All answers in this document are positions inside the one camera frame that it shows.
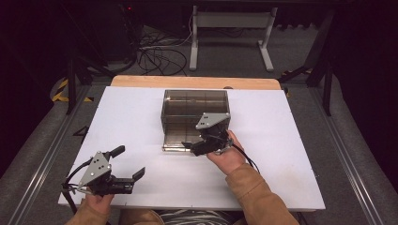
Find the cable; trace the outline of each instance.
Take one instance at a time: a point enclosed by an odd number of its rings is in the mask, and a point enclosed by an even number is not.
[[[69,183],[70,179],[79,171],[81,170],[83,167],[90,165],[91,163],[91,159],[89,159],[87,162],[83,163],[82,165],[80,165],[78,168],[76,168],[76,170],[74,170],[66,179],[65,182],[62,183],[62,195],[65,197],[65,199],[68,201],[68,204],[70,205],[70,209],[72,210],[73,214],[76,214],[77,212],[77,208],[76,208],[76,204],[73,202],[72,197],[70,196],[70,191],[73,190],[73,188],[71,188],[71,184]]]
[[[298,224],[302,224],[301,222],[304,222],[303,224],[308,225],[307,219],[305,219],[304,215],[298,212]]]
[[[177,53],[180,55],[183,58],[183,65],[179,65],[176,62],[171,61],[168,57],[164,56],[163,53],[166,52]],[[184,71],[185,66],[188,64],[187,57],[182,52],[177,50],[162,50],[160,48],[141,50],[141,55],[137,60],[138,66],[145,71],[142,75],[147,75],[149,72],[155,70],[158,70],[163,76],[176,75],[181,71],[184,73],[184,75],[187,75],[187,73]],[[170,65],[175,65],[178,67],[178,69],[169,73],[164,72]]]
[[[159,39],[159,40],[157,40],[157,39],[155,38],[156,41],[152,41],[151,43],[147,43],[147,44],[146,44],[147,46],[143,46],[143,47],[141,47],[140,49],[141,49],[141,50],[146,50],[146,49],[152,49],[152,48],[171,48],[171,47],[177,47],[177,46],[183,45],[183,44],[184,44],[185,42],[187,42],[188,39],[192,36],[192,30],[191,30],[191,20],[192,20],[192,16],[193,16],[193,14],[191,14],[190,20],[188,21],[188,26],[189,26],[189,28],[190,28],[190,34],[189,34],[188,37],[185,38],[181,43],[176,44],[176,45],[170,44],[170,45],[157,45],[157,46],[152,46],[152,44],[156,44],[156,43],[159,43],[159,42],[163,42],[163,40],[164,40],[165,38],[168,38],[168,37],[164,37],[164,38]]]
[[[251,167],[255,167],[255,169],[258,171],[258,173],[260,173],[260,170],[258,170],[258,167],[257,167],[257,165],[254,163],[254,161],[251,159],[251,158],[249,158],[248,157],[248,155],[241,149],[241,148],[239,148],[236,144],[232,144],[232,146],[233,147],[235,147],[239,152],[240,152],[240,154],[242,154],[247,160],[248,160],[248,162],[249,162],[249,165],[251,165]]]
[[[157,44],[158,42],[170,37],[169,35],[163,34],[158,31],[147,33],[144,30],[144,33],[145,33],[144,36],[140,40],[140,45],[142,47],[143,46],[152,46],[152,45]]]

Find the white tabletop surface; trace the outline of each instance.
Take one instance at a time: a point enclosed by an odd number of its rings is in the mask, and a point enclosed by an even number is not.
[[[112,174],[128,178],[145,167],[131,195],[116,195],[117,207],[240,209],[224,174],[206,156],[164,153],[161,108],[164,88],[107,87],[72,171],[119,145]],[[257,164],[271,190],[291,211],[325,209],[286,96],[280,90],[227,90],[229,128]],[[70,181],[77,184],[86,168]],[[84,196],[72,194],[75,203]],[[60,204],[68,204],[63,196]]]

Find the wooden edge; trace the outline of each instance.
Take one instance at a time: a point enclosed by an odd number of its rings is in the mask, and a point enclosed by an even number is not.
[[[281,90],[281,85],[275,79],[164,77],[164,76],[134,76],[134,75],[115,76],[114,79],[112,80],[111,86]]]

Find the jacket sleeve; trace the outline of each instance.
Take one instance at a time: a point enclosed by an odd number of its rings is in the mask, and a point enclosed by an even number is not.
[[[271,192],[264,178],[250,165],[241,165],[225,180],[237,197],[248,224],[298,224],[283,200]]]
[[[108,221],[110,214],[102,214],[91,208],[83,200],[75,216],[71,218],[67,225],[104,225]]]

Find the gray bracket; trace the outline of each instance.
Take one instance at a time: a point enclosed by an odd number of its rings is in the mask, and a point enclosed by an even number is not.
[[[214,125],[220,123],[222,120],[231,118],[231,115],[226,113],[209,113],[203,112],[202,117],[199,120],[199,123],[196,125],[196,129],[203,129],[203,128],[211,128]]]
[[[108,160],[101,152],[98,152],[91,160],[91,163],[85,171],[82,180],[80,180],[79,187],[86,186],[91,181],[99,178],[111,170],[112,165],[109,164]]]

